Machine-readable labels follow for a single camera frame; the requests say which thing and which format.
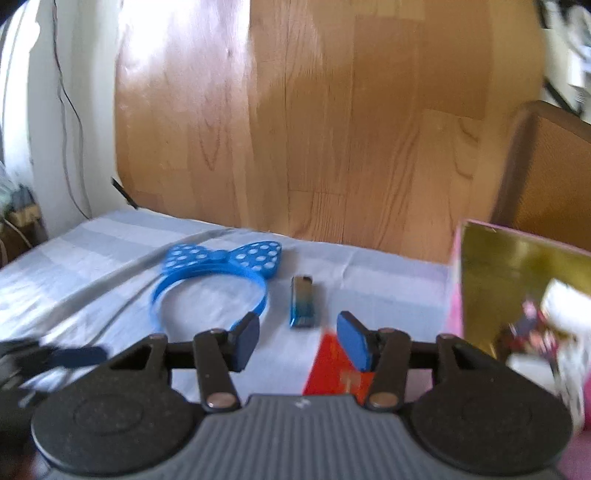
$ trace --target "screw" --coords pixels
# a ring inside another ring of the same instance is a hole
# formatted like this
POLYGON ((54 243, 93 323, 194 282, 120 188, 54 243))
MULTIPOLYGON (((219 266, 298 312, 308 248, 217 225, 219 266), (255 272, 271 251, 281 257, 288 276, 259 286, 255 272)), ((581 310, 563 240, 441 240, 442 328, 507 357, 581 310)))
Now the screw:
POLYGON ((217 392, 208 396, 207 406, 209 408, 231 408, 236 404, 237 400, 236 396, 231 393, 217 392))
POLYGON ((393 408, 398 405, 398 395, 390 392, 372 393, 369 404, 374 408, 393 408))

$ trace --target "wood grain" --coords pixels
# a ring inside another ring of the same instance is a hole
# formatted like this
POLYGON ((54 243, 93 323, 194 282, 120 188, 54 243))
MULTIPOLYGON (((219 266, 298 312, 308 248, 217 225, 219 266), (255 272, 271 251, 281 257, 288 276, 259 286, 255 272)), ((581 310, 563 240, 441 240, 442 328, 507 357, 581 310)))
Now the wood grain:
POLYGON ((530 0, 125 0, 120 24, 141 205, 424 260, 489 218, 543 78, 530 0))

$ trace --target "pink box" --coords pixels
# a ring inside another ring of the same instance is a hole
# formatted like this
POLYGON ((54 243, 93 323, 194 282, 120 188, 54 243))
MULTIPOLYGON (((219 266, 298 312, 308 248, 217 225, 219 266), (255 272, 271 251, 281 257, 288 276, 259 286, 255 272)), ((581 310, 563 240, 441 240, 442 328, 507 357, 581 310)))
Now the pink box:
MULTIPOLYGON (((591 254, 570 245, 467 221, 453 243, 446 330, 494 354, 494 336, 517 320, 526 295, 537 301, 552 278, 591 294, 591 254)), ((591 426, 591 381, 585 395, 591 426)), ((571 480, 591 480, 591 430, 574 437, 559 463, 571 480)))

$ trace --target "blue polka dot bow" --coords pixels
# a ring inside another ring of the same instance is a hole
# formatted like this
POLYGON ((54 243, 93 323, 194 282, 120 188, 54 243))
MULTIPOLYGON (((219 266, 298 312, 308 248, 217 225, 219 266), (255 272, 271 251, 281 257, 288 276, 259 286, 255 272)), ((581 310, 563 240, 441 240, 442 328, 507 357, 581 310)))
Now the blue polka dot bow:
POLYGON ((277 273, 280 261, 281 244, 277 242, 255 242, 231 251, 212 251, 200 245, 180 244, 168 251, 162 273, 170 275, 195 268, 230 264, 250 269, 263 278, 272 278, 277 273))

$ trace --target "lighter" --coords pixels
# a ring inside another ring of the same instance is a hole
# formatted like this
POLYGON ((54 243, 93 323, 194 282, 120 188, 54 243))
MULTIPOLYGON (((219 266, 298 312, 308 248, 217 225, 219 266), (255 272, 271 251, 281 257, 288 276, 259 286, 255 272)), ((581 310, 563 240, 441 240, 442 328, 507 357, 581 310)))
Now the lighter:
POLYGON ((314 326, 314 304, 312 302, 312 277, 291 279, 290 326, 314 326))

